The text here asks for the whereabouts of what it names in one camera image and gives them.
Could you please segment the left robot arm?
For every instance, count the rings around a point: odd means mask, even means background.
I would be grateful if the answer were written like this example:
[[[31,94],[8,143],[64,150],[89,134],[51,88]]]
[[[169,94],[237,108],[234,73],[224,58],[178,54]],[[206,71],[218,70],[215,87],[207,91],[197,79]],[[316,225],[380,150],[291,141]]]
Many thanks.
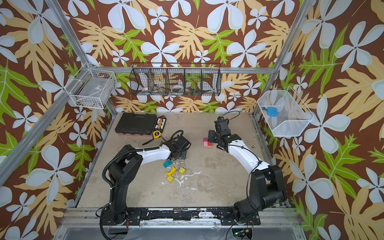
[[[102,207],[100,224],[121,225],[127,219],[126,198],[129,184],[142,165],[162,160],[184,159],[191,142],[179,135],[155,147],[125,145],[104,167],[103,180],[110,187],[109,202]]]

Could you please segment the yellow-green cube block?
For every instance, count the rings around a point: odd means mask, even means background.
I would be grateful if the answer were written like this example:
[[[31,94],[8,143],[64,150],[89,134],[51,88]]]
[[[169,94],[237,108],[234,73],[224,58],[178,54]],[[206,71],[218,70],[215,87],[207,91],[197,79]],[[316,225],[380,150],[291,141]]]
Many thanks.
[[[180,168],[180,169],[179,169],[179,173],[180,173],[180,174],[184,175],[185,172],[186,172],[186,170],[185,170],[184,168]]]

